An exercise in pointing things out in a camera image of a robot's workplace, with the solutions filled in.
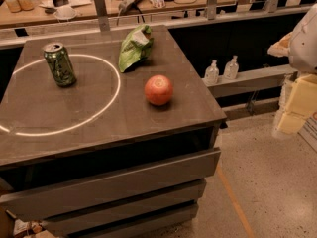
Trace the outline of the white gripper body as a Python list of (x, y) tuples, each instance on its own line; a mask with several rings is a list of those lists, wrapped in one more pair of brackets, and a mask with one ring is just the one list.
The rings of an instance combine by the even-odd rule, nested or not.
[(288, 58), (289, 64), (301, 72), (317, 72), (317, 4), (293, 29)]

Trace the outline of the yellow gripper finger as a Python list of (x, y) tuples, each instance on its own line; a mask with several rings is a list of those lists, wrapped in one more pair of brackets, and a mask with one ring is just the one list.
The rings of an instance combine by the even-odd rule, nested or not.
[(304, 74), (295, 81), (287, 78), (278, 105), (272, 135), (284, 139), (298, 133), (307, 119), (317, 111), (317, 75)]
[(289, 54), (289, 43), (292, 33), (283, 36), (279, 41), (269, 47), (267, 53), (275, 57), (287, 57)]

